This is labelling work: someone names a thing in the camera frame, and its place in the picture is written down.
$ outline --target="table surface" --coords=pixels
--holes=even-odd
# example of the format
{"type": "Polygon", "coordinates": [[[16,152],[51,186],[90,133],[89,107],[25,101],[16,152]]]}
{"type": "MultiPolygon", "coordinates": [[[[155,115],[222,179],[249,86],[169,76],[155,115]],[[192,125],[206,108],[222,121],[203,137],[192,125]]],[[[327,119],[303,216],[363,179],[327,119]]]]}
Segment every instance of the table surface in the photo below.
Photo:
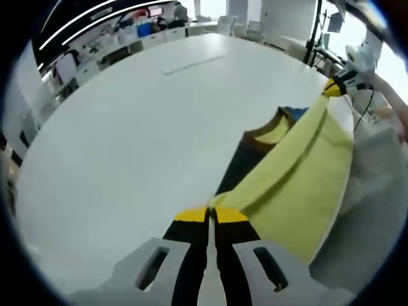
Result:
{"type": "Polygon", "coordinates": [[[273,48],[218,34],[118,62],[75,91],[28,150],[17,182],[25,243],[63,293],[100,285],[214,195],[243,131],[278,106],[310,106],[325,83],[273,48]]]}

